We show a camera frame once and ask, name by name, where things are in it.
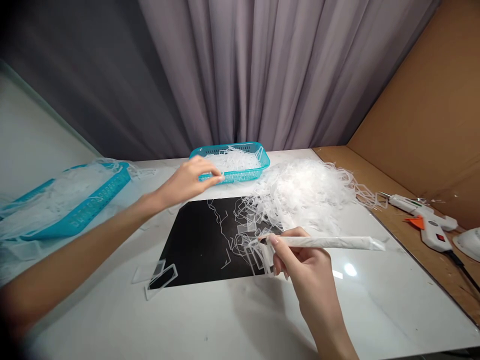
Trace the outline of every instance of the white rolled paper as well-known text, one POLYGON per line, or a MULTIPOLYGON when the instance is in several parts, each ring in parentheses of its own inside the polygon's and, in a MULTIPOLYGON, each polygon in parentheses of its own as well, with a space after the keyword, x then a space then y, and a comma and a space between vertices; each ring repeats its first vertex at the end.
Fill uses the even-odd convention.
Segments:
POLYGON ((292 248, 353 249, 385 251, 385 246, 371 236, 279 236, 292 248))

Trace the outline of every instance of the person's left hand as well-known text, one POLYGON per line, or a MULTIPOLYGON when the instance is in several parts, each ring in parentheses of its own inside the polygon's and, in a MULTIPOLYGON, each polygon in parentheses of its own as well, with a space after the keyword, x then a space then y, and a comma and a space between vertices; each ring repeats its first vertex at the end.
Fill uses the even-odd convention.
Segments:
POLYGON ((197 155, 184 162, 162 186, 146 196, 149 205, 159 212, 186 202, 223 180, 225 177, 215 165, 197 155), (212 173, 212 177, 200 181, 199 176, 205 173, 212 173))

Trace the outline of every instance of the white wall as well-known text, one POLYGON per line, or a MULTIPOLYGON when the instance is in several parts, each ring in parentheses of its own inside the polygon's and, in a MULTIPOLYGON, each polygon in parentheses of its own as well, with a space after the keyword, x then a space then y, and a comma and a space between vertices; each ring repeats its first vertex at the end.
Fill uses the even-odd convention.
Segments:
POLYGON ((96 154, 0 73, 0 200, 18 198, 96 154))

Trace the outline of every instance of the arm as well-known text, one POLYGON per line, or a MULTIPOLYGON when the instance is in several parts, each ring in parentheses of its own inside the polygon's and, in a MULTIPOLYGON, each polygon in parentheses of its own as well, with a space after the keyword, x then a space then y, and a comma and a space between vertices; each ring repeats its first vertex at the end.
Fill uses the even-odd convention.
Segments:
MULTIPOLYGON (((282 236, 307 237, 309 234, 297 227, 282 236)), ((275 275, 283 271, 286 279, 291 276, 300 312, 320 358, 358 360, 342 316, 330 255, 323 249, 289 248, 273 234, 269 240, 275 248, 275 275)))
POLYGON ((0 290, 13 333, 24 335, 151 217, 222 180, 221 173, 209 161, 194 157, 159 189, 143 195, 124 211, 21 273, 0 290), (200 182, 199 175, 208 172, 214 176, 200 182))

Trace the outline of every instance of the fingernail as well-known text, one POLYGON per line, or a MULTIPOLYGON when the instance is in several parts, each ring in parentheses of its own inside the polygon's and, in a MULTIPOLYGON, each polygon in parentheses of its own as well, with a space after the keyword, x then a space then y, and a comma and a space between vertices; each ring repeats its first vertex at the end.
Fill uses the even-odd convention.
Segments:
POLYGON ((277 239, 277 237, 275 236, 275 234, 270 234, 268 235, 268 240, 270 241, 270 243, 272 245, 277 245, 279 243, 279 240, 277 239))

